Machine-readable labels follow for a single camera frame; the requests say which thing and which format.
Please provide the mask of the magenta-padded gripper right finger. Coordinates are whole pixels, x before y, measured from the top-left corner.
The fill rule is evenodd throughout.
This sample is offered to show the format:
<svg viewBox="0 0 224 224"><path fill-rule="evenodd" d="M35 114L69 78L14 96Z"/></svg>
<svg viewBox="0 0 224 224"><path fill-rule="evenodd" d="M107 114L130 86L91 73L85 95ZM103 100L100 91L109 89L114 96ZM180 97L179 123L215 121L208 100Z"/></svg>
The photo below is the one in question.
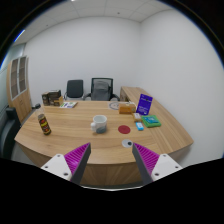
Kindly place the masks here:
<svg viewBox="0 0 224 224"><path fill-rule="evenodd" d="M135 157L144 185L182 169L168 154L159 155L137 143L133 144L132 153Z"/></svg>

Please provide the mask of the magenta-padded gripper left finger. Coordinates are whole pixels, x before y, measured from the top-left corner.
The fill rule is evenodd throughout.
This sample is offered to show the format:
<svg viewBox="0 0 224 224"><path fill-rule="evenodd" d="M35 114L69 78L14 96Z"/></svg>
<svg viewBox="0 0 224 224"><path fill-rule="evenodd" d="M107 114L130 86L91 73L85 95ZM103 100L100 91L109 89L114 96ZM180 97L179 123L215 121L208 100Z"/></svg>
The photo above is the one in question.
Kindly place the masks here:
<svg viewBox="0 0 224 224"><path fill-rule="evenodd" d="M42 169L79 185L90 154L91 144L86 143L65 155L56 154L42 166Z"/></svg>

